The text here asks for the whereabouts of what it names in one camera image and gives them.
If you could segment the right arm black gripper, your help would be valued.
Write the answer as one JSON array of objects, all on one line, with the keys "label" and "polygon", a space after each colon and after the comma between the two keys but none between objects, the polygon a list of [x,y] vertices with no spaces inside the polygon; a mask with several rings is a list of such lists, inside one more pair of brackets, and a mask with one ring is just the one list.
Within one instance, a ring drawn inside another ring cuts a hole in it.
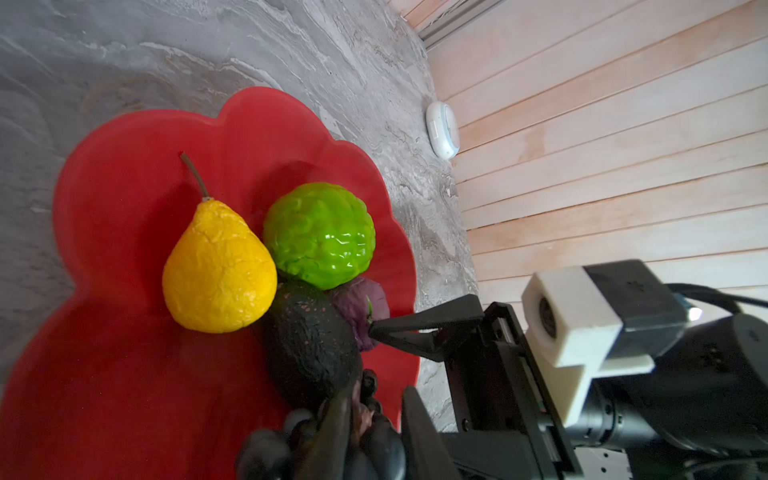
[{"label": "right arm black gripper", "polygon": [[[624,407],[592,384],[579,420],[565,426],[511,305],[484,311],[477,295],[466,294],[376,321],[369,336],[446,366],[456,432],[441,439],[417,389],[403,391],[407,479],[631,478],[628,456],[608,445],[626,430]],[[352,400],[347,386],[327,403],[300,479],[343,478]]]}]

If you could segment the dark fake avocado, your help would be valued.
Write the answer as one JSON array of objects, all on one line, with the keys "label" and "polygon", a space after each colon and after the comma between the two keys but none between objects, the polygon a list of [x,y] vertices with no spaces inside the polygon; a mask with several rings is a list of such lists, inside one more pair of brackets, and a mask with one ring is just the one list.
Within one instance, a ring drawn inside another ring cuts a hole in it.
[{"label": "dark fake avocado", "polygon": [[363,361],[350,326],[326,294],[307,282],[280,284],[255,332],[268,376],[293,409],[317,411],[360,380]]}]

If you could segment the dark fake grape bunch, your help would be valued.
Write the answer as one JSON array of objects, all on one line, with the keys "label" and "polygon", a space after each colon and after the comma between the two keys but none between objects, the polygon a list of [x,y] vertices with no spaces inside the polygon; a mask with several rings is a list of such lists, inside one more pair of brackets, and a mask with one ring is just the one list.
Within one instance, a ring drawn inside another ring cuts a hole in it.
[{"label": "dark fake grape bunch", "polygon": [[[353,387],[352,423],[342,479],[404,479],[407,459],[400,434],[374,398],[376,374],[366,369]],[[326,414],[290,412],[279,431],[258,429],[243,442],[235,462],[238,479],[300,479],[299,467]]]}]

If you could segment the purple fake fruit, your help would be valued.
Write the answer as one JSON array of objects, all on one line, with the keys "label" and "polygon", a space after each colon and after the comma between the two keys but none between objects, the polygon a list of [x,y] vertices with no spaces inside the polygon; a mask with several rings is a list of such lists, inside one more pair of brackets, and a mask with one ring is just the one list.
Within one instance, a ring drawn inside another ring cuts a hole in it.
[{"label": "purple fake fruit", "polygon": [[361,352],[373,350],[378,342],[369,336],[371,325],[390,317],[390,308],[383,287],[364,277],[340,285],[328,292],[328,297],[352,329]]}]

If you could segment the green bumpy fake fruit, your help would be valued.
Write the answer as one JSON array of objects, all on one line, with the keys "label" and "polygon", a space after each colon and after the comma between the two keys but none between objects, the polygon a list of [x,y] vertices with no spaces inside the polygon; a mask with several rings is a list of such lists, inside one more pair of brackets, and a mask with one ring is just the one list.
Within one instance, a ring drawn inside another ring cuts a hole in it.
[{"label": "green bumpy fake fruit", "polygon": [[324,182],[300,185],[274,202],[262,238],[284,277],[320,290],[366,272],[376,249],[366,204],[344,187]]}]

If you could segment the yellow fake pear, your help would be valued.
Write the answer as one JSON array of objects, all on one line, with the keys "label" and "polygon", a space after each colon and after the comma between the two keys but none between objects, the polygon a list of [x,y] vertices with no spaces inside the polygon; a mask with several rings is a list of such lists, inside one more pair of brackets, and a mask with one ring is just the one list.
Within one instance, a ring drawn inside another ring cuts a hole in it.
[{"label": "yellow fake pear", "polygon": [[245,220],[209,194],[189,156],[182,153],[180,158],[202,198],[163,268],[166,307],[188,330],[222,334],[243,329],[273,303],[275,263]]}]

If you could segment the red flower-shaped fruit bowl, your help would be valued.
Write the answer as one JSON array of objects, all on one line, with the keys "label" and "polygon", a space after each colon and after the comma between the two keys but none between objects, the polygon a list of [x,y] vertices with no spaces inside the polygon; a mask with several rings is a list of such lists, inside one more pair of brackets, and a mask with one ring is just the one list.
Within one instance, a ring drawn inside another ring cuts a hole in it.
[{"label": "red flower-shaped fruit bowl", "polygon": [[231,479],[247,435],[288,405],[260,338],[179,326],[161,276],[199,202],[213,196],[260,231],[271,204],[311,182],[363,200],[376,227],[367,277],[411,314],[417,272],[382,174],[276,89],[235,94],[216,118],[180,110],[119,116],[69,155],[53,201],[59,254],[76,289],[17,361],[1,408],[5,479]]}]

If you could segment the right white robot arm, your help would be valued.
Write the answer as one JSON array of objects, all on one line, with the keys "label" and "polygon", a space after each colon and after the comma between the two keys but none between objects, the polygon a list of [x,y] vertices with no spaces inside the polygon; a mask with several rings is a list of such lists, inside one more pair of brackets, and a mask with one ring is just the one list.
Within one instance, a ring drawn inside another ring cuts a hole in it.
[{"label": "right white robot arm", "polygon": [[629,261],[537,273],[522,303],[467,295],[371,326],[446,366],[456,432],[403,398],[410,478],[580,479],[579,447],[624,451],[639,479],[766,463],[767,324],[742,297]]}]

